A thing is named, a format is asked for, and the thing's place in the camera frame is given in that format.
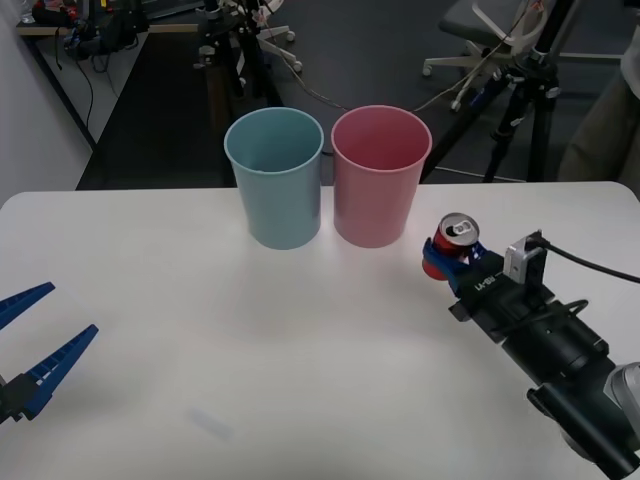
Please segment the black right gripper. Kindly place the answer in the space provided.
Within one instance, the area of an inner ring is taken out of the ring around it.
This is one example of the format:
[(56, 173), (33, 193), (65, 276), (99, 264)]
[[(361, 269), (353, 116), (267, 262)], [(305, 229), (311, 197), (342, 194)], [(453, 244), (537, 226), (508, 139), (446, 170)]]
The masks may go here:
[(422, 250), (423, 271), (446, 281), (456, 298), (449, 308), (453, 317), (475, 322), (494, 343), (560, 342), (560, 308), (543, 284), (546, 259), (546, 253), (536, 252), (526, 260), (519, 283), (503, 272), (503, 257), (480, 241), (471, 247), (470, 242), (433, 237)]

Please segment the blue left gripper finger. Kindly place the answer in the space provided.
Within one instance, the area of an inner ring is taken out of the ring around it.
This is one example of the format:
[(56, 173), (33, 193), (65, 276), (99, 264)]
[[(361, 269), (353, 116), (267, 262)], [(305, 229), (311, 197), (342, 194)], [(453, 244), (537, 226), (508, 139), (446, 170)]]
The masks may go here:
[(54, 289), (55, 286), (51, 282), (47, 282), (2, 299), (0, 301), (0, 329), (4, 329)]
[(30, 370), (2, 385), (1, 422), (38, 416), (98, 332), (96, 325), (89, 325)]

